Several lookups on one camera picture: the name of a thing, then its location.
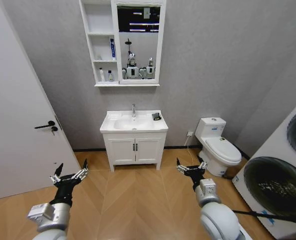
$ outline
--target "bathroom sink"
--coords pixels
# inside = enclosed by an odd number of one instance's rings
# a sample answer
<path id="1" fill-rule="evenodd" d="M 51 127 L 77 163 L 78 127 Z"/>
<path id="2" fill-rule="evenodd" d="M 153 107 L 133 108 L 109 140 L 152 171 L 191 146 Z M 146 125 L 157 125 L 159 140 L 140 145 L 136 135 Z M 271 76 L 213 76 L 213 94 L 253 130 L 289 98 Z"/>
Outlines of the bathroom sink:
<path id="1" fill-rule="evenodd" d="M 148 133 L 166 132 L 168 126 L 163 117 L 154 121 L 152 114 L 159 113 L 159 110 L 136 111 L 136 117 L 132 117 L 132 111 L 108 111 L 101 125 L 101 133 Z"/>
<path id="2" fill-rule="evenodd" d="M 118 119 L 114 123 L 115 129 L 120 130 L 142 130 L 142 129 L 151 129 L 153 128 L 153 123 L 151 119 L 148 118 L 138 118 L 138 117 L 132 117 L 132 118 L 125 118 Z"/>

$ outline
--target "toilet tank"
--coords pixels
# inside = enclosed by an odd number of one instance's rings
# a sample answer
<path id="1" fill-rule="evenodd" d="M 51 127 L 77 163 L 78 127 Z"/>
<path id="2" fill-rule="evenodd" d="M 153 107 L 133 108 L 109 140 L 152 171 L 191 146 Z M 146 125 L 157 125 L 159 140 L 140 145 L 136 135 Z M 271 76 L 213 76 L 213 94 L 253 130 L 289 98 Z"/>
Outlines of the toilet tank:
<path id="1" fill-rule="evenodd" d="M 195 136 L 200 141 L 201 138 L 219 137 L 226 123 L 227 122 L 220 117 L 202 118 L 199 121 Z"/>

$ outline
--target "herringbone floor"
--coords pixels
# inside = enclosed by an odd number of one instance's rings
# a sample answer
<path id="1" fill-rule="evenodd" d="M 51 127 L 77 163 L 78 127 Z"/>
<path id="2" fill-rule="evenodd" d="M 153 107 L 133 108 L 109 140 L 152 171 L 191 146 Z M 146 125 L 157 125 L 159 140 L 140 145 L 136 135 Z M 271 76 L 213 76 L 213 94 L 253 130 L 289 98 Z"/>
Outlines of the herringbone floor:
<path id="1" fill-rule="evenodd" d="M 200 225 L 200 208 L 188 177 L 176 171 L 176 157 L 183 165 L 198 164 L 198 149 L 164 150 L 161 170 L 154 165 L 117 166 L 110 172 L 106 152 L 77 152 L 88 159 L 91 172 L 73 192 L 69 240 L 206 240 Z M 234 175 L 240 169 L 232 168 Z M 232 182 L 206 173 L 217 183 L 222 202 L 235 210 L 249 208 Z M 31 206 L 50 201 L 55 187 L 0 199 L 0 240 L 30 240 L 34 223 L 26 219 Z M 260 222 L 239 215 L 253 239 L 273 239 Z"/>

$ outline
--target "power cord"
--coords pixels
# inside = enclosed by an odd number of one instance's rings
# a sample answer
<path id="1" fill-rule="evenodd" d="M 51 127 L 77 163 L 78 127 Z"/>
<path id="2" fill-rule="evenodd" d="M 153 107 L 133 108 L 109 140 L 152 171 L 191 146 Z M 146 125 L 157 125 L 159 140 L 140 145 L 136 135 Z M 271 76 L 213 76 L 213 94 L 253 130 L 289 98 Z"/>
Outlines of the power cord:
<path id="1" fill-rule="evenodd" d="M 192 157 L 192 155 L 191 155 L 191 153 L 190 153 L 190 151 L 189 151 L 189 140 L 190 140 L 190 137 L 191 137 L 191 136 L 188 136 L 188 137 L 187 137 L 187 140 L 186 140 L 186 142 L 184 143 L 184 145 L 187 145 L 187 150 L 188 150 L 188 153 L 189 153 L 189 155 L 190 155 L 190 157 L 191 157 L 192 164 L 193 164 L 193 157 Z"/>

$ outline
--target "faucet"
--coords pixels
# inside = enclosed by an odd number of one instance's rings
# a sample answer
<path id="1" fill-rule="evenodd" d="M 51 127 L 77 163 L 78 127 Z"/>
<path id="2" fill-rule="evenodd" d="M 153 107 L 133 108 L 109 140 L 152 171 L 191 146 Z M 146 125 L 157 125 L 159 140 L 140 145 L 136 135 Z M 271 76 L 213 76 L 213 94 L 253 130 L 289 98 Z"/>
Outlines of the faucet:
<path id="1" fill-rule="evenodd" d="M 136 117 L 136 104 L 132 105 L 132 117 L 135 118 Z"/>

